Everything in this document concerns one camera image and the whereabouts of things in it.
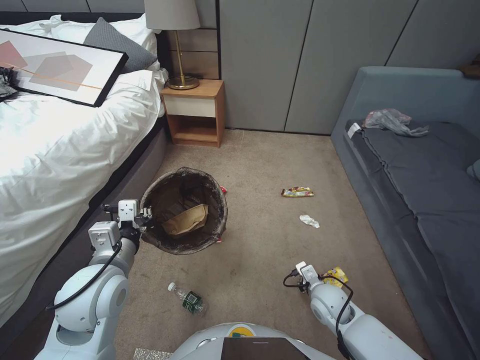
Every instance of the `paper bag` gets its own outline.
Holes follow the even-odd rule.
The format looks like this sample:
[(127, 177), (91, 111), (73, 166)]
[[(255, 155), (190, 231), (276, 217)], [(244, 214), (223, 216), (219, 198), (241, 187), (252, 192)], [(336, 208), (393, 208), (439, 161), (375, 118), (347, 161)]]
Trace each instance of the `paper bag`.
[(180, 237), (204, 226), (207, 222), (208, 214), (209, 206), (200, 204), (165, 221), (162, 227), (173, 238)]

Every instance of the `table lamp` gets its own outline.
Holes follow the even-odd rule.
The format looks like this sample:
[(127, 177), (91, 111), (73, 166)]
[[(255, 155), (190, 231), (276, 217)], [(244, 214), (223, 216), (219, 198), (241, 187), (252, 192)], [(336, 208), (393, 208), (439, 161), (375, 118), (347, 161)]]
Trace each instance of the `table lamp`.
[(195, 0), (144, 0), (146, 27), (155, 30), (175, 30), (176, 54), (180, 77), (171, 77), (166, 83), (175, 90), (196, 88), (200, 83), (193, 76), (185, 76), (182, 68), (178, 30), (197, 29), (200, 27), (199, 14)]

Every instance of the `abstract artwork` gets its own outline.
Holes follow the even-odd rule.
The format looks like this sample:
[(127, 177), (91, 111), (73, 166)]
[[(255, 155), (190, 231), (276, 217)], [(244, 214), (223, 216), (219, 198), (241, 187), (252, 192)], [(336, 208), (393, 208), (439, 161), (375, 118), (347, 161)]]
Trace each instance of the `abstract artwork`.
[(21, 91), (100, 106), (127, 62), (124, 52), (0, 30), (0, 67)]

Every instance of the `orange line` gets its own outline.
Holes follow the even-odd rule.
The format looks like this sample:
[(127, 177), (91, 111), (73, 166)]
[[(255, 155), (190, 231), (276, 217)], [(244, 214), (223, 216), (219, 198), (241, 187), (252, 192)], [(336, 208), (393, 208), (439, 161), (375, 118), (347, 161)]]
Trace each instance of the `orange line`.
[(59, 81), (59, 82), (62, 82), (62, 83), (79, 85), (79, 86), (84, 86), (84, 87), (87, 87), (87, 88), (102, 90), (101, 87), (96, 87), (96, 86), (91, 86), (91, 85), (85, 85), (85, 84), (81, 84), (81, 83), (78, 83), (78, 82), (73, 82), (73, 81), (68, 81), (68, 80), (62, 80), (62, 79), (57, 79), (57, 78), (54, 78), (54, 77), (43, 76), (43, 75), (37, 74), (36, 72), (30, 71), (30, 70), (26, 70), (26, 69), (24, 69), (24, 68), (22, 68), (22, 67), (17, 67), (17, 66), (12, 65), (12, 64), (10, 64), (10, 63), (8, 63), (8, 62), (0, 61), (0, 63), (7, 64), (8, 66), (14, 67), (15, 69), (22, 70), (22, 71), (24, 71), (24, 72), (27, 72), (27, 73), (36, 75), (37, 77), (39, 77), (39, 78), (41, 78), (41, 79), (48, 79), (48, 80), (53, 80), (53, 81)]

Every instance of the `wooden nightstand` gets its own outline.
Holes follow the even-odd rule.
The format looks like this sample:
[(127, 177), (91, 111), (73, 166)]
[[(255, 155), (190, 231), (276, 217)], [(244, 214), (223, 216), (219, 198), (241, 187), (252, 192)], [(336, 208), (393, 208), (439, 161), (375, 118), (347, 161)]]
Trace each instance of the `wooden nightstand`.
[(189, 90), (161, 91), (174, 144), (220, 147), (225, 130), (223, 80), (200, 80)]

